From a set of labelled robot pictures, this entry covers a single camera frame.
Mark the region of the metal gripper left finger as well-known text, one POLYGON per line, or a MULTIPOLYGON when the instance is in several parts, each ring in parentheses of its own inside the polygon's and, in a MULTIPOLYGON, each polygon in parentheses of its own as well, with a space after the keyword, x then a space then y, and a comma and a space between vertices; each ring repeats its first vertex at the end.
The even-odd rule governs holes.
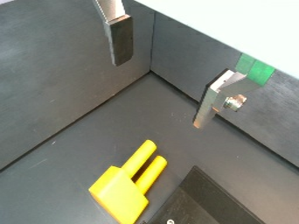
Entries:
POLYGON ((112 64, 119 67, 134 56, 134 19, 122 0, 92 0, 103 20, 112 64))

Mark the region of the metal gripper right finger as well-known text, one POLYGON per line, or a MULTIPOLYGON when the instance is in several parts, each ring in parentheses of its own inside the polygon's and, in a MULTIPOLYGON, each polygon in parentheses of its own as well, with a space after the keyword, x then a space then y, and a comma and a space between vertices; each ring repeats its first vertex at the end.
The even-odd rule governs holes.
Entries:
POLYGON ((243 73, 225 70, 207 85, 194 126, 202 129, 223 109, 238 112, 247 101, 245 93, 258 88, 261 86, 243 73))

